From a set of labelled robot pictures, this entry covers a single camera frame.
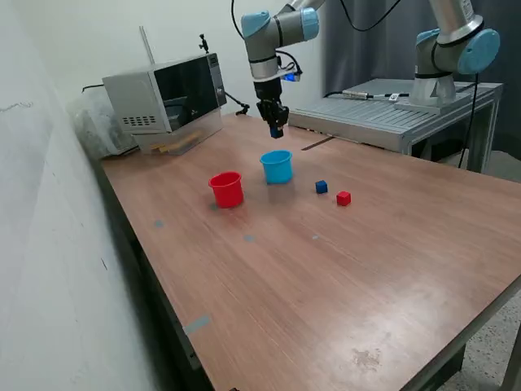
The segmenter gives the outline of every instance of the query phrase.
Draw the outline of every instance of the gray curtain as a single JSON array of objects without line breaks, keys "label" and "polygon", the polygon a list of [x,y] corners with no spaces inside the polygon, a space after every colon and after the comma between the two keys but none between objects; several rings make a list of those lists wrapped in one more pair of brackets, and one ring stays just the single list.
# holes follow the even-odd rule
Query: gray curtain
[{"label": "gray curtain", "polygon": [[[322,14],[325,34],[325,93],[381,77],[413,79],[416,35],[437,27],[428,0],[402,0],[379,26],[367,33],[348,24],[340,0],[328,0]],[[372,25],[395,0],[344,0],[358,28]],[[521,160],[521,2],[473,0],[485,25],[501,34],[501,49],[481,81],[505,83],[493,149]],[[455,75],[459,81],[473,77]]]}]

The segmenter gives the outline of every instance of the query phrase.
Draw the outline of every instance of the red cup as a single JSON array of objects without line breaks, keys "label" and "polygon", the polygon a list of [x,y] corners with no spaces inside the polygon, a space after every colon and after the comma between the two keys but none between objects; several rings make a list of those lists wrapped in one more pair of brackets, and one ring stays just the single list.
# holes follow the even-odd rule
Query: red cup
[{"label": "red cup", "polygon": [[208,185],[213,189],[219,208],[233,208],[242,204],[244,200],[241,174],[239,173],[234,171],[221,173],[210,179]]}]

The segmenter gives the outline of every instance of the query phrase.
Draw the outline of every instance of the floor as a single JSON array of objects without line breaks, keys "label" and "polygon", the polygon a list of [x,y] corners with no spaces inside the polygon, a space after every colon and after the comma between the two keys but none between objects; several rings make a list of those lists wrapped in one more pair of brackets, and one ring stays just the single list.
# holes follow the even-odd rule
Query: floor
[{"label": "floor", "polygon": [[[458,159],[459,156],[453,156],[446,163],[457,165]],[[503,152],[493,152],[487,174],[521,182],[521,161]],[[497,390],[505,375],[520,323],[521,292],[470,340],[462,371],[453,376],[440,391]]]}]

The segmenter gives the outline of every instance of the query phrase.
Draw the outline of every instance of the wooden table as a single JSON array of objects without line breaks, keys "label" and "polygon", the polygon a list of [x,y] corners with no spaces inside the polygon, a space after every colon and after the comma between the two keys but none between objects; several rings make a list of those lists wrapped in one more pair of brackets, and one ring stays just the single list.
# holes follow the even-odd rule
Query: wooden table
[{"label": "wooden table", "polygon": [[[420,389],[519,289],[519,184],[224,122],[183,156],[103,163],[216,390]],[[259,158],[281,148],[295,177],[266,186]],[[243,175],[236,209],[208,187],[225,170]]]}]

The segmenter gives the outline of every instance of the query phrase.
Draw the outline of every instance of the red cube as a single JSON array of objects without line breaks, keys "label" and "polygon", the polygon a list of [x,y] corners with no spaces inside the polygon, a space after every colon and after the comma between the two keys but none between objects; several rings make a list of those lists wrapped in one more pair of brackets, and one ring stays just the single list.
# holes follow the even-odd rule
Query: red cube
[{"label": "red cube", "polygon": [[348,206],[351,204],[351,193],[347,191],[341,191],[336,195],[336,203],[340,206]]}]

